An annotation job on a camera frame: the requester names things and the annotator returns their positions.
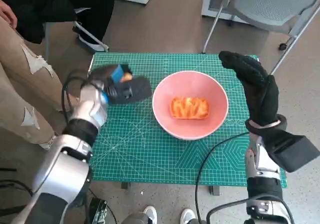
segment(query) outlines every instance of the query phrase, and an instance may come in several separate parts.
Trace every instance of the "wire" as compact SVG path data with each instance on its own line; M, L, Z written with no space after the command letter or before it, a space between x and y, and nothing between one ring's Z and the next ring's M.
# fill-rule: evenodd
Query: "wire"
M232 139L235 139L235 138L238 138L238 137L240 137L240 136L243 136L243 135L247 135L247 134L249 134L249 132L244 132L244 133L241 133L241 134L239 134L239 135L235 135L235 136L232 136L232 137L230 137L230 138L228 138L228 139L226 139L226 140L224 140L224 141L222 141L222 142L220 142L220 143L218 143L217 145L215 145L212 149L211 149L211 151L208 153L208 155L206 155L206 158L205 158L205 160L203 161L203 163L202 163L202 165L201 165L201 167L200 167L200 169L199 169L199 172L198 172L198 176L197 176L197 178L196 178L196 188L195 188L195 194L194 194L194 200L195 200L195 202L196 202L196 204L195 204L195 208L196 208L196 213L197 213L197 216L198 216L198 221L199 221L199 223L202 223L202 219L201 219L201 216L200 216L200 211L199 211L199 205L198 205L198 187L199 187L199 181L200 181L200 177L201 177L201 173L202 173L202 170L203 170L203 168L204 168L204 166L205 166L205 163L206 163L206 161L209 159L209 157L211 156L211 154L212 154L212 152L218 147L218 146L220 146L220 145L222 145L222 144L224 144L224 143L226 143L226 142L228 142L228 141L230 141L230 140L232 140Z
M17 184L17 185L19 185L19 186L21 186L21 187L23 187L23 189L24 190L26 190L28 193L29 193L29 195L30 196L32 196L33 195L33 192L32 192L32 190L26 185L26 184L24 184L23 182L21 182L21 181L18 181L18 180L11 180L11 179L5 179L5 180L0 180L0 183L1 182L11 182L11 183L15 183L15 184Z
M249 200L257 200L257 199L260 199L260 198L265 198L265 197L272 197L273 199L276 199L277 201L280 201L286 208L287 212L288 212L288 215L290 217L290 220L291 220L291 224L295 224L294 222L294 217L288 207L288 205L285 203L284 200L282 200L281 198L275 196L275 195L270 195L270 194L260 194L260 195L256 195L256 196L253 196L251 198L247 198L247 199L242 199L242 200L237 200L237 201L234 201L234 202L230 202L230 203L227 203L227 204L223 204L223 205L219 205L213 209L211 209L208 214L207 214L207 217L206 217L206 222L207 224L210 224L210 217L212 214L214 214L215 212L219 211L219 210L222 210L224 208L228 208L228 207L231 207L231 206L235 206L235 205L240 205L240 204L243 204L243 203L246 203L247 201Z
M67 96L67 102L68 102L68 105L69 105L69 109L71 111L73 111L73 106L71 104L71 100L70 100L70 95L69 95L69 90L68 90L68 85L71 81L75 81L75 80L79 80L81 81L81 85L85 85L85 84L89 84L89 85L92 85L94 86L97 90L103 92L103 89L100 88L99 86L97 86L95 83L93 83L92 81L89 81L89 80L86 80L85 78L81 77L81 76L72 76L72 74L74 74L75 72L83 72L83 71L80 71L80 70L74 70L72 71L70 74L68 74L68 77L66 78L66 81L64 82L63 86L62 86L62 90L61 90L61 106L62 106L62 111L63 111L63 116L64 116L64 119L65 119L65 122L66 124L68 124L68 116L67 116L67 113L66 113L66 106L65 106L65 95Z
M114 212L111 210L110 206L106 205L106 207L107 207L107 208L109 209L109 211L111 212L111 215L113 216L113 219L114 219L115 224L118 224L117 219L116 219L116 217L115 217L115 215L114 215Z
M15 184L8 184L8 185L0 185L0 188L11 188L11 189L16 189L16 190L23 190L25 191L24 188L20 188L20 187L17 187L15 186Z
M69 96L69 91L68 91L68 84L71 82L71 81L74 81L74 80L80 80L82 82L85 82L86 80L80 76L69 76L67 77L65 83L63 84L62 86L62 91L61 91L61 106L62 106L62 111L63 111L63 116L64 116L64 119L65 119L65 122L68 124L68 116L67 116L67 113L66 113L66 106L65 106L65 95L67 96L67 100L68 100L68 104L69 104L69 108L70 110L73 109L72 107L72 104L71 104L71 101L70 101L70 96Z
M89 188L89 191L91 192L91 194L95 197L98 198L97 195ZM111 212L111 215L113 216L114 222L115 224L118 224L117 218L115 217L114 212L111 210L110 206L106 205L106 207L109 209L109 211Z
M91 194L95 197L98 198L96 194L94 194L94 192L89 188L89 191L91 192Z

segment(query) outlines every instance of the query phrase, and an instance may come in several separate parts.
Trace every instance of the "gray floor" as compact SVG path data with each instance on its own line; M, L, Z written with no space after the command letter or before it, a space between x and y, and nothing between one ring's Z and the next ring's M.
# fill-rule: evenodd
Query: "gray floor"
M213 18L201 17L202 0L150 0L144 7L139 4L117 1L112 21L105 35L105 42L113 52L170 52L199 53L207 37ZM275 77L280 90L280 113L288 118L288 130L307 135L320 148L318 128L320 129L320 72L319 31L320 16L316 17L309 29L298 41ZM237 51L242 54L259 55L264 67L270 70L279 57L277 46L287 38L284 35L268 33L244 24L226 26L218 22L216 31L208 46L209 53L220 50ZM36 53L43 46L31 45ZM71 24L56 24L51 28L50 64L59 77L64 80L74 68L87 69L91 55L75 42ZM25 90L15 86L25 96ZM37 97L28 99L44 114L59 132L63 128L63 118ZM3 143L0 153L1 166L15 166L19 178L30 185L32 176L40 163L43 151L21 138L0 130ZM318 183L320 158L303 167L296 173L288 174L288 188L284 190L296 223L319 223L320 191ZM134 183L130 191L120 189L117 182L94 182L92 189L109 201L119 221L129 213L140 211L146 205L154 205L159 214L158 223L178 223L179 215L185 207L195 209L194 186ZM222 187L222 195L212 197L206 187L199 191L200 209L203 217L214 206L244 198L245 188ZM27 196L15 192L14 197L2 190L0 205L24 203ZM247 218L244 205L229 208L213 216L216 223L243 223ZM12 216L0 221L9 221ZM70 212L66 223L83 223L83 210Z

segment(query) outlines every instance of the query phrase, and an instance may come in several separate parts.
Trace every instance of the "pink bowl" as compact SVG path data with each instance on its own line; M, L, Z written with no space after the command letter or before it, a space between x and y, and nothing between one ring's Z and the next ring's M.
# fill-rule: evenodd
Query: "pink bowl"
M171 117L174 97L206 98L209 117L203 120L179 120ZM198 140L216 131L228 114L228 97L214 78L197 71L181 71L165 77L153 93L152 107L160 126L170 135L183 140Z

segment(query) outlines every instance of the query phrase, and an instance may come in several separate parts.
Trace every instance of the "orange food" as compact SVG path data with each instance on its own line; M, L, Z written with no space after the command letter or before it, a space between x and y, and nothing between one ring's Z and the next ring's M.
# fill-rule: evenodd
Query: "orange food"
M209 103L204 98L175 97L170 112L176 119L205 119L209 116Z
M132 75L130 73L125 73L123 75L123 77L121 78L120 82L125 82L125 81L129 81L132 80Z

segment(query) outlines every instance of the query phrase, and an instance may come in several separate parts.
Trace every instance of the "hand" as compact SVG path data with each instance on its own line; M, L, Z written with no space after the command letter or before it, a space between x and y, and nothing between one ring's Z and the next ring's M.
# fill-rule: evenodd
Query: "hand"
M277 121L279 90L274 76L268 75L261 63L249 56L221 51L219 59L241 81L250 119L260 126Z
M0 17L2 17L8 24L10 24L13 29L16 29L18 19L16 18L12 9L2 0L0 0Z

